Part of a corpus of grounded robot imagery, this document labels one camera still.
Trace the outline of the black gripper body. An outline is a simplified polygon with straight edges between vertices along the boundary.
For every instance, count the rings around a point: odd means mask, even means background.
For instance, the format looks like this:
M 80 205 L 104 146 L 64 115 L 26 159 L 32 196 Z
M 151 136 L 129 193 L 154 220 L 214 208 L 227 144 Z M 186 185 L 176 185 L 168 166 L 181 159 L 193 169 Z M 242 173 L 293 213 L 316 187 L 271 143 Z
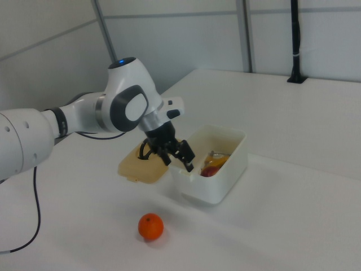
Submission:
M 171 121 L 162 124 L 155 130 L 145 132 L 148 143 L 153 152 L 158 150 L 177 152 L 179 142 L 175 138 L 175 128 Z

